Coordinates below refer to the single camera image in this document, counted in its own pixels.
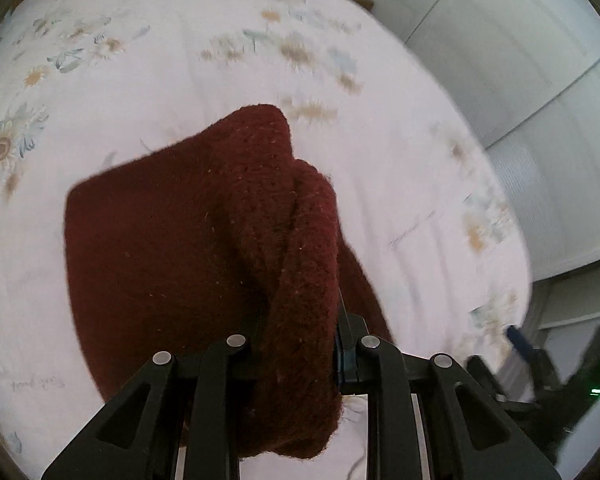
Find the dark red knitted sweater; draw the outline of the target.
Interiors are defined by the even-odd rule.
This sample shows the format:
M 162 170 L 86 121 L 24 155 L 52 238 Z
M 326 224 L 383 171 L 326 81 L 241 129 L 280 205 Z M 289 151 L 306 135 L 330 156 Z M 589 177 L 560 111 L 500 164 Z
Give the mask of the dark red knitted sweater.
M 239 334 L 239 456 L 308 460 L 338 427 L 337 315 L 388 337 L 340 230 L 335 191 L 294 157 L 284 114 L 236 110 L 69 193 L 65 255 L 80 346 L 104 399 L 156 352 Z

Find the white wardrobe doors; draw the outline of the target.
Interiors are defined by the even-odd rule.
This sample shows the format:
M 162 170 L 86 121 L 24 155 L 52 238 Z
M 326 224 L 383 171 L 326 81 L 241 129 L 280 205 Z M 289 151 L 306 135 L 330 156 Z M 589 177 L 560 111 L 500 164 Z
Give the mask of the white wardrobe doors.
M 600 260 L 600 16 L 588 0 L 373 0 L 469 122 L 542 280 Z

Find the floral white bed sheet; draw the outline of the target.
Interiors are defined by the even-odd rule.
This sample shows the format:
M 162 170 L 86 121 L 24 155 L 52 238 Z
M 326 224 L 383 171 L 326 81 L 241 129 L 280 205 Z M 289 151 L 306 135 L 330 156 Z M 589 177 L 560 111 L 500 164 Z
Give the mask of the floral white bed sheet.
M 399 348 L 509 357 L 530 263 L 464 117 L 349 0 L 24 0 L 0 25 L 0 442 L 42 476 L 102 405 L 70 315 L 70 188 L 248 104 L 288 119 Z

